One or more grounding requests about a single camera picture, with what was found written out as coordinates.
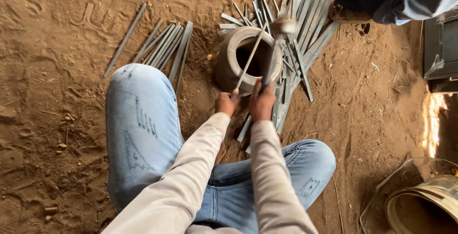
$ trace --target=bare foot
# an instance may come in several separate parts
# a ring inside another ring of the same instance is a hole
[[[227,150],[226,150],[226,146],[224,145],[224,142],[221,142],[221,146],[219,147],[219,152],[216,155],[215,164],[218,164],[221,162],[224,155],[226,154],[226,151]]]

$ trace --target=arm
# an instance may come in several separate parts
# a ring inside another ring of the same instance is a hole
[[[291,184],[282,155],[280,140],[270,121],[275,102],[273,83],[262,94],[250,100],[250,113],[255,121],[251,128],[250,147],[253,164],[251,174],[259,233],[318,234],[302,207]]]
[[[236,105],[236,96],[222,93],[215,104],[217,113],[184,143],[167,173],[146,187],[103,233],[184,233],[200,209]]]

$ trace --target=light blue jeans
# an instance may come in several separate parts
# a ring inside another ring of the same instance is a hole
[[[184,143],[167,77],[142,64],[118,69],[108,88],[106,122],[108,192],[121,211],[146,186],[159,181]],[[307,209],[334,172],[334,154],[324,143],[308,139],[284,147],[283,155],[296,194]],[[251,160],[215,165],[194,223],[258,232]]]

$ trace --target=dirt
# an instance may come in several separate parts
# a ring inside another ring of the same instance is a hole
[[[251,0],[0,1],[0,158],[9,151],[23,156],[0,165],[1,233],[97,233],[116,216],[106,192],[109,78],[102,74],[141,4],[148,4],[145,14],[111,73],[133,59],[160,18],[192,21],[178,96],[187,139],[214,112],[220,92],[213,80],[220,15],[237,15],[232,2]],[[88,3],[94,9],[83,16]],[[318,139],[337,159],[339,202],[331,180],[308,210],[320,233],[340,233],[338,206],[345,232],[357,233],[375,185],[406,156],[425,154],[420,30],[421,22],[374,24],[361,37],[353,25],[341,25],[308,72],[315,101],[308,101],[303,84],[294,92],[282,144]],[[246,114],[242,100],[226,134],[223,163],[250,157],[247,138],[235,140]],[[46,213],[50,207],[58,212]],[[383,207],[371,211],[375,216],[365,221],[371,233],[390,232],[386,222],[371,221],[384,217]]]

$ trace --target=sunlight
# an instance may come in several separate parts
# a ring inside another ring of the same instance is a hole
[[[429,94],[423,105],[423,120],[425,130],[423,132],[423,148],[427,150],[428,156],[436,156],[436,148],[439,145],[439,113],[440,110],[447,110],[444,95]]]

